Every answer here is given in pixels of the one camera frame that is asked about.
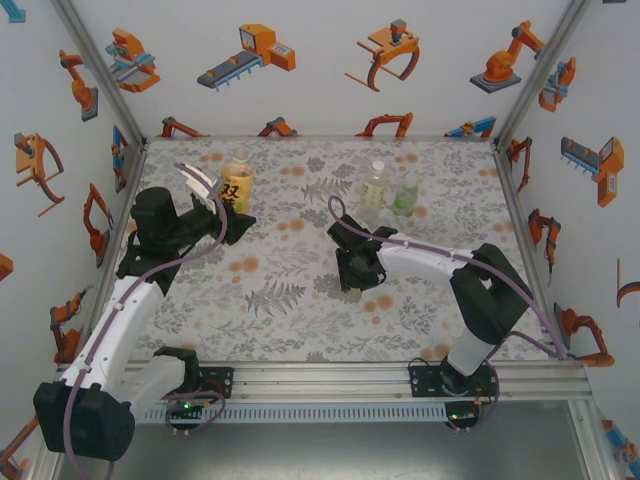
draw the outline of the purple cable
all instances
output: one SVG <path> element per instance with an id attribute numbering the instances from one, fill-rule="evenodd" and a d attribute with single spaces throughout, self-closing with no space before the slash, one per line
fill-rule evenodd
<path id="1" fill-rule="evenodd" d="M 136 290 L 136 288 L 138 288 L 138 286 L 144 283 L 152 275 L 155 275 L 156 273 L 162 270 L 165 270 L 167 268 L 182 265 L 183 263 L 196 260 L 204 255 L 211 253 L 213 249 L 215 249 L 218 245 L 222 243 L 225 235 L 227 234 L 227 214 L 224 209 L 224 205 L 222 204 L 222 200 L 220 200 L 220 197 L 218 197 L 218 193 L 213 188 L 211 188 L 211 186 L 209 186 L 209 184 L 207 183 L 206 177 L 204 175 L 200 176 L 200 174 L 196 171 L 187 169 L 182 163 L 176 163 L 174 164 L 174 166 L 178 170 L 187 172 L 189 175 L 192 175 L 192 176 L 195 175 L 196 180 L 198 180 L 202 185 L 204 185 L 204 187 L 209 191 L 209 194 L 211 195 L 213 200 L 216 202 L 218 214 L 220 215 L 220 221 L 222 222 L 222 228 L 220 229 L 220 234 L 218 235 L 218 238 L 216 238 L 216 241 L 213 242 L 213 244 L 211 244 L 201 252 L 195 253 L 188 257 L 172 260 L 171 262 L 164 263 L 146 272 L 144 275 L 139 277 L 135 282 L 133 282 L 133 284 L 124 292 L 122 297 L 120 297 L 120 299 L 118 300 L 119 304 L 124 305 L 127 299 Z M 98 333 L 98 336 L 96 337 L 95 342 L 93 342 L 91 349 L 89 349 L 87 358 L 85 358 L 84 360 L 84 363 L 87 368 L 83 368 L 78 372 L 78 377 L 76 378 L 76 381 L 73 384 L 73 387 L 71 388 L 71 393 L 69 394 L 69 400 L 67 401 L 67 405 L 65 406 L 65 409 L 64 409 L 64 419 L 62 422 L 62 436 L 64 440 L 64 449 L 67 456 L 69 457 L 69 462 L 73 466 L 73 469 L 76 471 L 76 473 L 80 476 L 82 480 L 91 480 L 91 477 L 87 475 L 87 473 L 84 471 L 80 463 L 78 463 L 78 459 L 75 453 L 73 452 L 73 445 L 71 443 L 71 414 L 73 411 L 73 404 L 76 400 L 76 397 L 78 396 L 78 391 L 80 390 L 80 385 L 82 384 L 82 381 L 84 380 L 85 375 L 91 369 L 91 362 L 93 361 L 93 357 L 95 356 L 96 351 L 98 350 L 98 347 L 102 343 L 102 340 L 106 336 L 107 331 L 109 330 L 109 327 L 111 327 L 111 324 L 116 318 L 118 312 L 119 310 L 117 310 L 116 308 L 113 308 L 113 310 L 111 310 L 111 313 L 107 318 L 107 321 L 105 322 L 104 326 Z M 107 472 L 107 476 L 105 477 L 105 480 L 109 480 L 111 478 L 111 476 L 113 475 L 113 470 L 114 470 L 114 462 L 109 462 L 109 471 Z"/>
<path id="2" fill-rule="evenodd" d="M 200 430 L 203 430 L 204 428 L 208 427 L 213 422 L 215 422 L 218 418 L 220 418 L 220 415 L 222 415 L 222 412 L 224 412 L 224 409 L 227 405 L 227 401 L 224 398 L 224 396 L 220 395 L 217 392 L 190 392 L 190 393 L 174 393 L 173 395 L 166 395 L 163 398 L 163 400 L 171 401 L 171 400 L 189 400 L 192 398 L 200 398 L 200 397 L 206 397 L 206 398 L 216 397 L 218 400 L 222 402 L 222 405 L 220 406 L 218 411 L 215 413 L 215 415 L 213 415 L 213 417 L 211 417 L 209 420 L 207 420 L 206 422 L 202 422 L 200 425 L 198 425 L 195 428 L 187 430 L 189 432 L 189 435 L 192 433 L 196 433 Z M 167 413 L 164 416 L 164 424 L 171 430 L 174 430 L 174 426 L 171 425 L 171 414 L 174 411 L 175 410 L 167 409 Z"/>
<path id="3" fill-rule="evenodd" d="M 553 327 L 553 324 L 551 323 L 551 321 L 547 318 L 547 316 L 544 314 L 544 312 L 538 306 L 538 304 L 535 302 L 535 300 L 533 300 L 527 294 L 527 292 L 525 292 L 522 288 L 520 288 L 520 286 L 516 282 L 514 282 L 511 278 L 509 278 L 507 275 L 502 273 L 500 270 L 498 270 L 497 268 L 495 268 L 495 267 L 493 267 L 493 266 L 491 266 L 491 265 L 489 265 L 487 263 L 484 263 L 484 262 L 481 262 L 479 260 L 476 260 L 474 258 L 467 257 L 465 255 L 459 255 L 457 253 L 452 254 L 451 252 L 449 252 L 448 250 L 445 250 L 443 248 L 438 248 L 438 247 L 434 247 L 434 246 L 431 246 L 431 245 L 422 245 L 420 243 L 414 243 L 414 242 L 405 242 L 403 240 L 395 240 L 395 239 L 391 239 L 391 238 L 379 237 L 377 235 L 371 235 L 370 233 L 366 233 L 366 232 L 363 232 L 361 230 L 358 230 L 357 228 L 354 228 L 351 225 L 349 225 L 346 222 L 344 222 L 338 216 L 338 214 L 333 210 L 333 207 L 331 206 L 331 202 L 333 200 L 337 201 L 340 204 L 340 206 L 342 207 L 342 214 L 344 215 L 346 213 L 346 206 L 345 206 L 344 202 L 342 201 L 342 199 L 340 197 L 338 197 L 337 195 L 331 195 L 329 197 L 329 201 L 328 201 L 329 213 L 331 213 L 331 216 L 334 218 L 334 220 L 341 227 L 349 230 L 352 233 L 360 235 L 361 237 L 364 237 L 364 238 L 368 238 L 370 240 L 375 240 L 377 242 L 391 243 L 393 245 L 399 245 L 399 246 L 403 246 L 403 247 L 406 247 L 406 248 L 416 248 L 416 249 L 419 249 L 419 250 L 426 250 L 427 252 L 433 252 L 433 253 L 436 253 L 438 255 L 442 255 L 443 257 L 452 258 L 454 260 L 460 260 L 462 262 L 466 262 L 468 264 L 471 264 L 471 265 L 474 265 L 476 267 L 482 268 L 483 270 L 486 270 L 487 272 L 492 273 L 493 275 L 498 277 L 500 280 L 502 280 L 504 283 L 506 283 L 509 287 L 511 287 L 511 289 L 514 292 L 516 292 L 533 309 L 533 311 L 536 313 L 536 315 L 538 316 L 540 321 L 544 324 L 545 328 L 547 329 L 547 331 L 551 335 L 551 339 L 553 340 L 553 344 L 554 344 L 555 349 L 556 349 L 556 353 L 554 354 L 554 356 L 559 358 L 559 359 L 564 359 L 564 344 L 562 343 L 562 340 L 560 339 L 560 336 L 559 336 L 557 330 Z"/>

